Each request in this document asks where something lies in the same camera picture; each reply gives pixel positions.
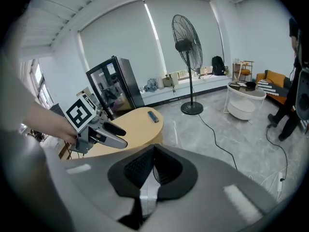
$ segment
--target round black base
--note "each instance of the round black base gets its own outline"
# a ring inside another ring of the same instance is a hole
[[[191,102],[186,102],[182,104],[180,109],[184,114],[198,115],[201,112],[203,112],[204,108],[203,108],[203,105],[198,102],[193,102],[192,106],[191,106]]]

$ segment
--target fan grille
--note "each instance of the fan grille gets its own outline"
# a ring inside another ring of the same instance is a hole
[[[179,42],[188,39],[192,43],[192,47],[189,50],[189,60],[187,62],[186,51],[180,51],[180,55],[187,66],[193,71],[197,71],[197,68],[201,68],[203,64],[203,53],[201,43],[197,36],[191,22],[182,15],[175,15],[172,21],[173,36],[175,40],[175,45]]]

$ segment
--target sofa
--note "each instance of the sofa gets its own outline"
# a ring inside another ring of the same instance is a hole
[[[259,73],[256,75],[255,83],[257,85],[261,80],[265,80],[266,82],[268,82],[269,85],[271,85],[271,87],[276,90],[276,93],[279,94],[273,95],[267,93],[267,96],[271,97],[272,99],[278,101],[281,104],[284,104],[286,101],[286,96],[292,84],[291,80],[285,75],[269,70],[266,70],[264,73]]]

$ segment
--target blue smartphone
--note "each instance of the blue smartphone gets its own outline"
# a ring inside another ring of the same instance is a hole
[[[148,115],[150,116],[150,118],[153,120],[154,123],[159,122],[159,119],[156,117],[156,115],[152,111],[149,111]]]

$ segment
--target black and white square marker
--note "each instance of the black and white square marker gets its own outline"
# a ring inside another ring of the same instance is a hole
[[[66,111],[66,117],[77,132],[80,132],[95,117],[96,112],[96,106],[84,94]]]

